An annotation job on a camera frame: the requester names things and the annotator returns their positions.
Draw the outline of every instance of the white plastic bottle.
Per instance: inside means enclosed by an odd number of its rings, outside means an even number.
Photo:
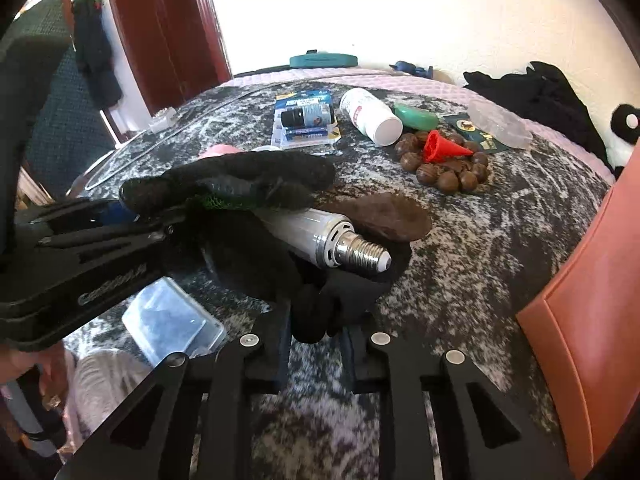
[[[353,88],[342,96],[340,109],[351,123],[377,146],[388,146],[402,134],[402,122],[391,108],[364,88]]]

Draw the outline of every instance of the orange leather chair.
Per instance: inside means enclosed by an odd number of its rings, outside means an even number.
[[[517,319],[551,391],[572,471],[583,479],[640,392],[640,148],[572,256]]]

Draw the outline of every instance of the metal screw thread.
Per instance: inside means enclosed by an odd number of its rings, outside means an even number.
[[[346,231],[335,246],[335,260],[339,264],[376,272],[380,256],[385,252],[383,246],[367,242],[353,231]]]

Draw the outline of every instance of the brown leather object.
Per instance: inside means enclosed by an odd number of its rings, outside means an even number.
[[[345,215],[356,230],[363,227],[395,242],[412,242],[431,231],[428,211],[413,198],[377,193],[329,202],[320,206],[329,213]]]
[[[517,315],[551,391],[581,479],[640,393],[640,149],[587,234]]]

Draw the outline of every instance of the red plastic cone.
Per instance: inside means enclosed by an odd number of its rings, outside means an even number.
[[[474,152],[445,139],[437,130],[431,130],[424,145],[422,158],[425,162],[444,162],[450,156],[473,155]]]

